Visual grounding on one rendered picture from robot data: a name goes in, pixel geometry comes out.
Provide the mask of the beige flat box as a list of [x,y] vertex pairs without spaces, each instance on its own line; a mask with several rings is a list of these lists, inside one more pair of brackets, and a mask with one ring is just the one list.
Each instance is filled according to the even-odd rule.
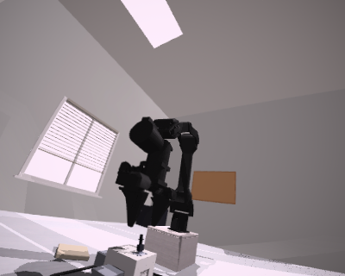
[[56,259],[89,260],[88,248],[84,246],[59,244]]

